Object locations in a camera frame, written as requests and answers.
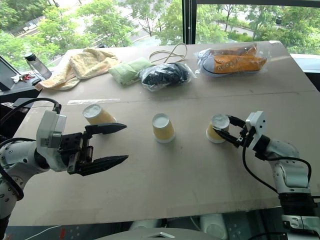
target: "window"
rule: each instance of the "window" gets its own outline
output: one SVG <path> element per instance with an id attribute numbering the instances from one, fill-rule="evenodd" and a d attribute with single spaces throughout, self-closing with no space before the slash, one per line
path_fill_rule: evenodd
<path id="1" fill-rule="evenodd" d="M 292 54 L 320 55 L 320 8 L 198 4 L 196 44 L 278 40 Z"/>
<path id="2" fill-rule="evenodd" d="M 33 52 L 48 67 L 69 49 L 183 41 L 181 0 L 1 0 L 0 54 L 20 72 Z"/>

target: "water bottle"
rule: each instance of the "water bottle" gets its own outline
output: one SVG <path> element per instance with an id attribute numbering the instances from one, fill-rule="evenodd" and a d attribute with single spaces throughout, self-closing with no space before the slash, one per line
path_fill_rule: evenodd
<path id="1" fill-rule="evenodd" d="M 32 52 L 28 52 L 24 55 L 24 58 L 31 69 L 35 68 L 45 79 L 51 77 L 52 72 L 36 57 Z"/>

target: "green cloth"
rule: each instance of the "green cloth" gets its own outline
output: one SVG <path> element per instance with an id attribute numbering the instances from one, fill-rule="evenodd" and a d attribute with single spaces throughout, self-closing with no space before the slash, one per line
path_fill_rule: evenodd
<path id="1" fill-rule="evenodd" d="M 120 63 L 109 68 L 108 72 L 114 77 L 118 84 L 125 86 L 139 81 L 140 70 L 151 66 L 153 66 L 153 64 L 150 61 L 144 57 L 139 57 L 134 61 Z"/>

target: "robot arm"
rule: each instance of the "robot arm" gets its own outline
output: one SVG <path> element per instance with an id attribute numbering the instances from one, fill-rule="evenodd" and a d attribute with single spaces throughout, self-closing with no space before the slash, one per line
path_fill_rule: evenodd
<path id="1" fill-rule="evenodd" d="M 110 134 L 127 126 L 103 123 L 85 126 L 83 133 L 62 135 L 66 116 L 46 110 L 39 124 L 36 141 L 15 141 L 0 147 L 0 239 L 4 237 L 16 202 L 23 198 L 27 181 L 36 174 L 52 169 L 82 176 L 106 171 L 128 158 L 109 156 L 93 160 L 89 140 L 94 134 Z"/>
<path id="2" fill-rule="evenodd" d="M 290 143 L 263 135 L 267 125 L 263 111 L 252 112 L 246 121 L 228 117 L 231 124 L 242 128 L 239 137 L 222 129 L 214 130 L 236 147 L 252 149 L 257 158 L 268 160 L 284 213 L 283 226 L 291 231 L 287 234 L 288 239 L 320 239 L 320 218 L 315 214 L 317 204 L 309 187 L 311 172 L 308 173 L 298 158 L 298 150 Z"/>

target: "yellow paper cup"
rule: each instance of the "yellow paper cup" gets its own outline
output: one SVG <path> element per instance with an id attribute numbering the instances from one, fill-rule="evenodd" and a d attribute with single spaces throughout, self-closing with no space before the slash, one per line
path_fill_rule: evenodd
<path id="1" fill-rule="evenodd" d="M 152 128 L 155 139 L 159 143 L 169 143 L 176 136 L 169 117 L 164 113 L 158 113 L 152 118 Z"/>
<path id="2" fill-rule="evenodd" d="M 208 128 L 206 129 L 206 137 L 209 139 L 210 142 L 215 144 L 221 144 L 226 140 L 219 136 L 214 128 L 222 129 L 225 131 L 229 130 L 230 120 L 227 115 L 218 114 L 214 115 L 209 123 Z"/>
<path id="3" fill-rule="evenodd" d="M 116 122 L 116 119 L 98 104 L 92 104 L 86 107 L 83 110 L 82 115 L 88 120 L 90 124 L 105 124 Z"/>

